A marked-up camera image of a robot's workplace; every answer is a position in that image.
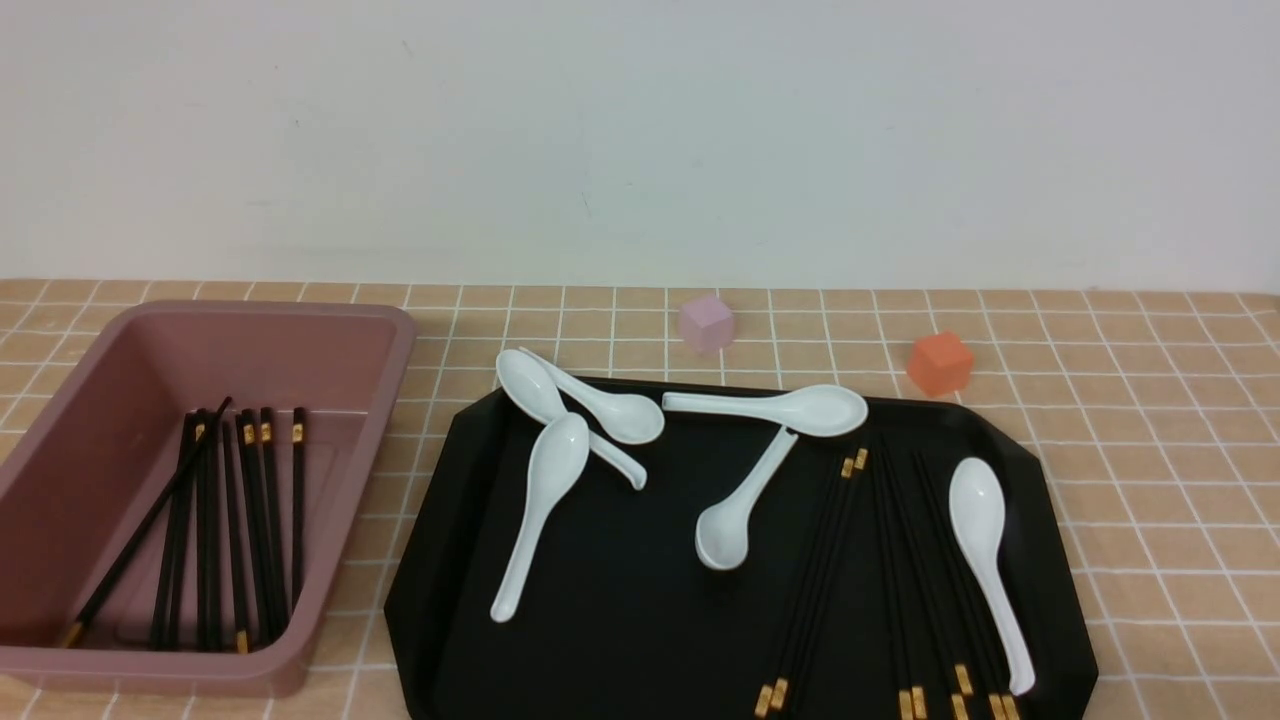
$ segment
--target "lavender block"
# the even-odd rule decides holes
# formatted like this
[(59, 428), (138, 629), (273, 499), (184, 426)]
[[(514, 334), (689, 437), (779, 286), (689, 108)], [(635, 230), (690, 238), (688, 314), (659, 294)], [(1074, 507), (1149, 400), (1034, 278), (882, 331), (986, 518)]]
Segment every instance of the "lavender block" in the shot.
[(733, 311), (714, 295), (680, 306), (680, 337), (695, 352), (714, 352), (733, 342)]

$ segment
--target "white wall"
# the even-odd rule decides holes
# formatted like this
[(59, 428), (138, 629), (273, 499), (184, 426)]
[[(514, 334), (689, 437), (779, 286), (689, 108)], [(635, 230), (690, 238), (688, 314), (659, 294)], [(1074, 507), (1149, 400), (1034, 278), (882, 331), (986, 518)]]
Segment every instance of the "white wall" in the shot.
[(1280, 292), (1275, 0), (0, 4), (0, 275)]

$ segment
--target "pink plastic bin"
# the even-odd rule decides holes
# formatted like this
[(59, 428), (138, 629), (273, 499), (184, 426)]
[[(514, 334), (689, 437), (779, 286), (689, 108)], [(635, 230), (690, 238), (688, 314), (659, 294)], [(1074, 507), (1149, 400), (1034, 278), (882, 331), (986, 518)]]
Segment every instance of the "pink plastic bin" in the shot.
[[(366, 305), (150, 302), (113, 320), (0, 468), (0, 674), (52, 689), (296, 692), (415, 334), (402, 310)], [(163, 514), (79, 647), (58, 648), (173, 474), (183, 414), (227, 395), (233, 409), (276, 409), (280, 424), (294, 406), (308, 411), (306, 569), (288, 629), (250, 655), (147, 651)], [(292, 454), (282, 445), (278, 455), (283, 500), (292, 497)], [(285, 529), (289, 505), (282, 501)], [(225, 568), (225, 544), (221, 556)], [(188, 637), (195, 575), (188, 565)]]

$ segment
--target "black tray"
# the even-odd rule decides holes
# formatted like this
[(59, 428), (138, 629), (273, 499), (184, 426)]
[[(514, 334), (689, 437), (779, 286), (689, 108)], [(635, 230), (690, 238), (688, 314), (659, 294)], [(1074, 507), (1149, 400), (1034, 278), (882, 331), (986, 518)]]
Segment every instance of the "black tray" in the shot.
[[(774, 395), (586, 380), (654, 400), (675, 389)], [(384, 607), (410, 714), (419, 720), (753, 717), (760, 685), (772, 679), (773, 641), (788, 589), (799, 582), (819, 488), (838, 471), (840, 459), (876, 436), (897, 468), (910, 466), (913, 450), (925, 451), (940, 482), (969, 455), (996, 470), (1007, 506), (1001, 573), (1037, 669), (1034, 689), (1019, 698), (1023, 717), (1082, 717), (1098, 670), (1039, 461), (957, 405), (868, 402), (868, 423), (851, 436), (800, 438), (751, 515), (746, 562), (730, 573), (699, 562), (694, 523), (745, 477), (774, 425), (668, 414), (657, 442), (626, 448), (649, 469), (640, 493), (593, 456), (556, 507), (520, 609), (502, 625), (489, 619), (489, 607), (520, 527), (529, 452), (541, 427), (502, 391), (460, 413)], [(855, 498), (804, 717), (897, 717), (869, 498)], [(925, 626), (918, 602), (908, 598), (905, 612), (908, 623)], [(932, 717), (951, 715), (943, 689), (929, 688)], [(970, 717), (987, 717), (983, 705), (973, 698)]]

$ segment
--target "black chopstick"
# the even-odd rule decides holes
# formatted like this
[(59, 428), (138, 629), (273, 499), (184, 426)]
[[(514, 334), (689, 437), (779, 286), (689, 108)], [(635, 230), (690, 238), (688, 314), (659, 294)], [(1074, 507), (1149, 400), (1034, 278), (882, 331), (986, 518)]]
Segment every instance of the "black chopstick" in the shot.
[(778, 712), (786, 707), (787, 696), (791, 692), (791, 669), (795, 666), (796, 656), (800, 652), (800, 629), (808, 610), (808, 603), (813, 596), (813, 584), (817, 579), (818, 555), (823, 537), (823, 528), (831, 521), (835, 507), (837, 484), (829, 478), (823, 483), (823, 496), (817, 510), (809, 536), (805, 542), (804, 561), (801, 565), (799, 582), (795, 583), (790, 606), (786, 611), (786, 623), (782, 625), (782, 634), (778, 641), (776, 671), (769, 675), (772, 684), (765, 683), (760, 689), (760, 698), (756, 703), (756, 717), (764, 714)]
[[(180, 468), (183, 460), (191, 452), (191, 446), (195, 442), (192, 433), (196, 427), (196, 414), (187, 413), (187, 416), (182, 421), (182, 438), (178, 443), (178, 466)], [(150, 650), (161, 650), (165, 638), (165, 624), (169, 621), (169, 584), (173, 582), (173, 550), (174, 550), (174, 537), (178, 533), (178, 512), (175, 511), (177, 503), (170, 498), (169, 501), (169, 521), (165, 524), (164, 534), (164, 552), (160, 555), (160, 579), (156, 582), (156, 602), (155, 609), (151, 611), (151, 632), (147, 638), (147, 647)]]
[(253, 411), (244, 410), (236, 416), (236, 439), (241, 454), (241, 482), (244, 483), (244, 527), (248, 529), (248, 559), (253, 570), (253, 597), (257, 601), (259, 644), (275, 639), (275, 614), (271, 611), (268, 575), (271, 552), (266, 544), (262, 520), (262, 502), (259, 488), (257, 433), (253, 430)]
[[(215, 427), (200, 411), (200, 432), (211, 432)], [(209, 442), (218, 443), (218, 438)], [(195, 492), (192, 505), (196, 510), (196, 650), (209, 650), (209, 457), (204, 454), (196, 462)]]
[[(200, 410), (196, 413), (196, 424), (192, 428), (192, 437), (195, 442), (201, 442), (205, 437), (205, 429), (207, 423), (207, 413)], [(204, 459), (204, 447), (197, 452), (201, 454), (196, 462), (192, 465), (192, 473), (201, 471), (201, 464)], [(184, 578), (187, 574), (187, 538), (191, 534), (191, 503), (195, 496), (195, 479), (191, 482), (180, 483), (178, 491), (173, 496), (174, 514), (177, 515), (177, 529), (173, 536), (173, 574), (169, 584), (169, 620), (165, 623), (164, 629), (164, 643), (166, 650), (178, 650), (180, 630), (182, 630), (182, 596), (187, 589)]]
[(884, 592), (884, 614), (888, 620), (890, 653), (893, 656), (893, 679), (897, 684), (897, 711), (900, 720), (913, 720), (915, 712), (911, 702), (910, 648), (902, 624), (902, 610), (899, 606), (901, 588), (897, 582), (893, 538), (890, 532), (892, 518), (888, 512), (888, 497), (886, 496), (888, 491), (884, 487), (892, 480), (882, 469), (872, 477), (872, 496), (876, 498), (876, 532), (879, 539), (881, 584)]
[(1005, 720), (1006, 717), (1016, 720), (1018, 708), (1012, 694), (1006, 692), (1005, 694), (1007, 697), (1001, 697), (1001, 691), (1007, 691), (1007, 687), (1000, 687), (998, 655), (993, 650), (989, 633), (983, 632), (983, 628), (987, 625), (984, 624), (984, 618), (979, 611), (979, 591), (973, 585), (973, 582), (969, 580), (966, 575), (965, 569), (968, 565), (965, 565), (965, 560), (960, 553), (960, 547), (956, 544), (955, 532), (951, 528), (950, 514), (945, 512), (942, 509), (941, 495), (943, 492), (943, 486), (936, 482), (934, 474), (929, 470), (929, 465), (920, 452), (915, 454), (915, 465), (920, 484), (924, 488), (925, 503), (928, 505), (929, 514), (932, 516), (931, 525), (937, 532), (938, 546), (942, 548), (942, 553), (945, 556), (943, 565), (947, 568), (947, 582), (964, 616), (963, 625), (969, 635), (969, 644), (977, 655), (977, 670), (979, 675), (978, 683), (980, 687), (987, 689), (987, 702), (991, 706), (992, 716), (996, 717), (996, 720)]
[(284, 543), (280, 534), (280, 486), (275, 469), (275, 433), (273, 420), (275, 413), (270, 407), (260, 411), (261, 432), (259, 445), (262, 447), (262, 486), (266, 491), (266, 538), (271, 544), (271, 607), (275, 611), (276, 637), (284, 633), (289, 624), (289, 602), (284, 592)]
[(786, 706), (788, 716), (797, 715), (804, 708), (804, 700), (808, 693), (806, 680), (809, 670), (813, 666), (814, 655), (817, 653), (818, 638), (826, 624), (827, 609), (831, 605), (832, 578), (844, 557), (851, 506), (863, 486), (863, 483), (858, 483), (858, 478), (867, 468), (867, 457), (868, 451), (865, 447), (859, 447), (854, 455), (844, 457), (841, 460), (840, 477), (833, 480), (836, 484), (833, 527), (827, 533), (827, 537), (823, 538), (822, 547), (819, 548), (824, 552), (824, 559), (818, 565), (817, 592), (810, 602), (809, 619), (803, 625), (804, 635), (800, 656), (796, 661), (796, 667), (792, 670), (790, 684), (794, 700)]
[(909, 565), (915, 578), (922, 605), (924, 606), (928, 634), (933, 641), (933, 652), (936, 660), (941, 664), (941, 674), (946, 678), (952, 710), (956, 717), (968, 716), (964, 706), (964, 696), (972, 694), (972, 688), (969, 693), (965, 693), (960, 685), (960, 675), (952, 674), (961, 662), (947, 634), (947, 628), (942, 623), (942, 611), (938, 607), (941, 588), (934, 587), (934, 580), (940, 571), (937, 568), (931, 569), (929, 557), (924, 553), (924, 543), (918, 537), (916, 525), (911, 521), (911, 514), (908, 510), (906, 497), (904, 496), (905, 478), (897, 473), (887, 446), (883, 448), (881, 464), (890, 478), (884, 484), (890, 497), (890, 510), (897, 512), (899, 523), (902, 525), (902, 534), (906, 539), (906, 555), (910, 561)]
[(306, 415), (305, 409), (293, 409), (293, 583), (291, 585), (293, 602), (289, 606), (291, 610), (298, 606), (298, 596), (302, 593), (302, 537), (307, 503)]
[(244, 555), (239, 538), (239, 505), (236, 492), (236, 459), (232, 447), (236, 443), (230, 423), (223, 424), (223, 477), (227, 486), (227, 537), (228, 556), (232, 565), (232, 611), (236, 621), (236, 652), (250, 651), (248, 642), (248, 602), (244, 598)]
[[(227, 406), (230, 404), (232, 398), (230, 396), (228, 396), (225, 400), (223, 400), (223, 404), (218, 406), (218, 411), (214, 414), (214, 416), (220, 418), (223, 411), (227, 410)], [(137, 555), (138, 547), (142, 546), (142, 541), (146, 538), (147, 532), (151, 529), (151, 525), (155, 523), (156, 518), (160, 516), (160, 511), (164, 510), (165, 502), (169, 500), (170, 496), (173, 496), (178, 486), (182, 484), (182, 479), (187, 477), (187, 471), (191, 470), (192, 464), (196, 461), (196, 457), (200, 455), (200, 451), (204, 450), (204, 447), (205, 442), (202, 438), (201, 441), (197, 441), (195, 447), (191, 448), (191, 452), (186, 457), (183, 457), (180, 462), (178, 462), (178, 469), (174, 471), (173, 477), (169, 478), (169, 482), (165, 484), (164, 489), (160, 491), (160, 496), (156, 497), (154, 503), (151, 503), (151, 509), (147, 510), (147, 514), (142, 516), (142, 521), (138, 523), (138, 527), (133, 530), (133, 534), (129, 536), (128, 542), (125, 542), (124, 547), (120, 548), (120, 553), (115, 556), (115, 561), (111, 562), (111, 566), (106, 569), (106, 573), (102, 575), (102, 579), (97, 582), (97, 587), (93, 588), (93, 592), (88, 596), (88, 600), (84, 601), (84, 605), (81, 607), (81, 611), (76, 614), (76, 620), (72, 623), (72, 626), (67, 630), (67, 634), (63, 635), (63, 642), (61, 642), (63, 647), (74, 647), (76, 643), (81, 641), (81, 637), (83, 637), (84, 630), (93, 623), (93, 618), (97, 616), (99, 610), (102, 610), (102, 605), (106, 602), (106, 598), (111, 594), (111, 589), (115, 588), (115, 583), (120, 580), (120, 575), (124, 574), (124, 569), (129, 566), (129, 562), (133, 560), (133, 556)]]
[(219, 487), (221, 483), (218, 482), (218, 446), (219, 437), (221, 436), (221, 423), (210, 421), (209, 430), (214, 433), (210, 439), (209, 452), (205, 454), (206, 457), (206, 493), (205, 493), (205, 566), (209, 579), (206, 580), (205, 591), (209, 593), (209, 614), (205, 619), (205, 633), (207, 634), (207, 641), (205, 644), (212, 652), (223, 651), (223, 561), (219, 548), (221, 547), (221, 523), (220, 515), (221, 509), (219, 506)]

